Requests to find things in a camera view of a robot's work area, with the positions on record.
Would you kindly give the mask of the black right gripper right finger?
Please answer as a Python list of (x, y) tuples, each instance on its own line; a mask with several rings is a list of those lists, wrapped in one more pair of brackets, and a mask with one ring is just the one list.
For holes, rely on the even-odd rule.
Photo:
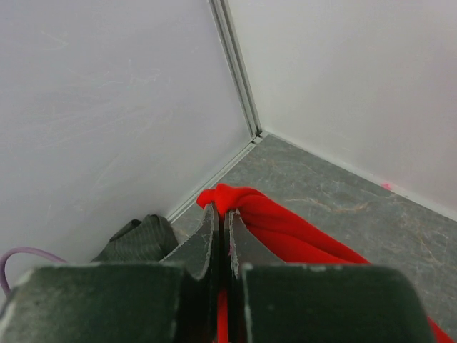
[(432, 342), (420, 299), (399, 271), (286, 263), (237, 211), (224, 219), (231, 342)]

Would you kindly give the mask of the red t shirt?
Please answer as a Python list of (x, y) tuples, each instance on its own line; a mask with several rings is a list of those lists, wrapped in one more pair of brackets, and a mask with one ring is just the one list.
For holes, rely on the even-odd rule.
[[(325, 234), (299, 215), (248, 187), (218, 184), (200, 193), (196, 203), (203, 209), (214, 203), (220, 219), (238, 209), (247, 229), (276, 256), (291, 263), (370, 264), (359, 253)], [(219, 292), (217, 342), (230, 342), (227, 293)], [(360, 329), (344, 329), (342, 319), (318, 319), (319, 331), (311, 333), (310, 342), (375, 342), (375, 338), (359, 338)], [(428, 325), (435, 342), (453, 341), (430, 317)]]

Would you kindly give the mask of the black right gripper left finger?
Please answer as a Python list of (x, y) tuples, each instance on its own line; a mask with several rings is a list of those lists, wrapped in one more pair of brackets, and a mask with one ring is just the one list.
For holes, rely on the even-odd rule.
[(1, 310), (3, 342), (212, 342), (219, 216), (160, 262), (55, 264), (25, 273)]

